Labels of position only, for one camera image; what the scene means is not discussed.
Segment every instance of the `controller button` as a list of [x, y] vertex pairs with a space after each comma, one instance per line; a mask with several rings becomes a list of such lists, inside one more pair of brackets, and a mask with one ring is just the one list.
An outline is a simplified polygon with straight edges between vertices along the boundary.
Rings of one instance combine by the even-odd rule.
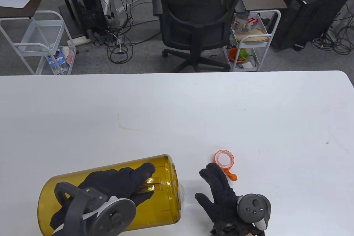
[[257, 199], [254, 199], [252, 204], [255, 206], [255, 207], [258, 207], [259, 206], [259, 201]]

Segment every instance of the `white cable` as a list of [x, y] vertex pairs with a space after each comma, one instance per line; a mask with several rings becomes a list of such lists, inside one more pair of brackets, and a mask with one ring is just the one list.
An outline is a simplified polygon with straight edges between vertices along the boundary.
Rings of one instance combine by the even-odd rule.
[[313, 39], [312, 40], [312, 46], [314, 46], [316, 49], [322, 49], [323, 48], [323, 45], [321, 45], [321, 47], [316, 47], [315, 44], [313, 43], [316, 39]]
[[112, 36], [114, 36], [117, 39], [117, 41], [119, 42], [119, 50], [120, 50], [119, 52], [121, 52], [122, 51], [122, 44], [120, 42], [120, 39], [117, 36], [115, 36], [111, 31], [106, 30], [106, 32], [110, 33]]

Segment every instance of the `white table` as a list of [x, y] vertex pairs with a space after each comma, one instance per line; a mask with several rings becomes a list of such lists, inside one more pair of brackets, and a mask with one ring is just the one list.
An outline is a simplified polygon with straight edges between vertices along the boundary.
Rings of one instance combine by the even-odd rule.
[[219, 149], [235, 156], [236, 193], [272, 203], [266, 235], [353, 235], [354, 90], [342, 72], [0, 76], [0, 93], [2, 236], [41, 235], [50, 177], [164, 153], [186, 190], [181, 221], [123, 235], [209, 236], [194, 194], [211, 195], [198, 172]]

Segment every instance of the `orange lid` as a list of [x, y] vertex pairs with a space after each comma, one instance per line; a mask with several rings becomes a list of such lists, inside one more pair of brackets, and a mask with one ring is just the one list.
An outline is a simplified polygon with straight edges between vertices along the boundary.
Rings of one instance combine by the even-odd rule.
[[214, 163], [218, 164], [218, 166], [225, 172], [230, 180], [237, 181], [237, 176], [229, 172], [235, 163], [234, 155], [232, 155], [230, 151], [223, 149], [216, 152], [214, 156]]

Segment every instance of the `white cart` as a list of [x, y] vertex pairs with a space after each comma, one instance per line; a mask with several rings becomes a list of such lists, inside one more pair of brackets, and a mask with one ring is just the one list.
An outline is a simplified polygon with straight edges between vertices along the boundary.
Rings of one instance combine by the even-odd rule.
[[[258, 13], [262, 13], [262, 12], [275, 12], [278, 14], [278, 18], [275, 22], [273, 31], [271, 33], [268, 33], [266, 28], [264, 27], [261, 18], [259, 17]], [[223, 47], [223, 51], [224, 51], [224, 55], [225, 55], [225, 59], [226, 61], [230, 64], [230, 71], [231, 72], [250, 72], [250, 71], [259, 71], [262, 67], [262, 64], [264, 62], [264, 59], [267, 55], [267, 51], [269, 49], [270, 44], [272, 43], [272, 39], [273, 36], [275, 34], [275, 31], [278, 27], [279, 21], [280, 21], [280, 11], [279, 10], [263, 10], [263, 11], [250, 11], [249, 12], [250, 15], [254, 15], [257, 17], [259, 23], [257, 25], [257, 27], [259, 27], [259, 29], [264, 32], [265, 34], [262, 35], [249, 35], [244, 37], [242, 40], [237, 41], [234, 31], [232, 30], [232, 28], [230, 28], [230, 32], [231, 32], [231, 44], [234, 44], [236, 46], [236, 48], [238, 48], [237, 54], [236, 54], [236, 58], [239, 57], [240, 54], [240, 50], [241, 49], [247, 49], [250, 50], [251, 52], [249, 53], [251, 55], [251, 57], [253, 57], [253, 62], [251, 62], [252, 67], [249, 68], [243, 68], [241, 66], [239, 66], [237, 64], [237, 59], [235, 60], [235, 62], [231, 62], [229, 60], [229, 53], [228, 53], [228, 49], [225, 47]], [[267, 41], [265, 42], [247, 42], [247, 39], [249, 38], [257, 38], [257, 37], [267, 37]], [[255, 48], [265, 48], [262, 58], [259, 60], [257, 53], [255, 51]]]
[[[55, 11], [36, 11], [35, 14], [55, 14], [59, 17], [58, 20], [36, 20], [34, 17], [20, 17], [20, 18], [1, 18], [0, 19], [0, 31], [4, 34], [7, 41], [10, 43], [15, 52], [20, 56], [23, 63], [26, 65], [31, 74], [41, 74], [45, 64], [48, 64], [46, 56], [52, 58], [55, 63], [55, 68], [52, 68], [54, 74], [71, 74], [72, 66], [76, 56], [76, 47], [69, 31], [64, 23], [63, 17]], [[10, 37], [6, 34], [4, 28], [1, 26], [1, 22], [4, 20], [23, 20], [31, 19], [31, 23], [27, 28], [20, 43], [13, 43]], [[62, 69], [58, 64], [54, 55], [59, 47], [60, 40], [66, 31], [67, 36], [71, 42], [68, 46], [73, 52], [72, 62], [70, 67]], [[30, 65], [25, 60], [25, 57], [29, 56], [41, 56], [36, 72], [32, 70]]]

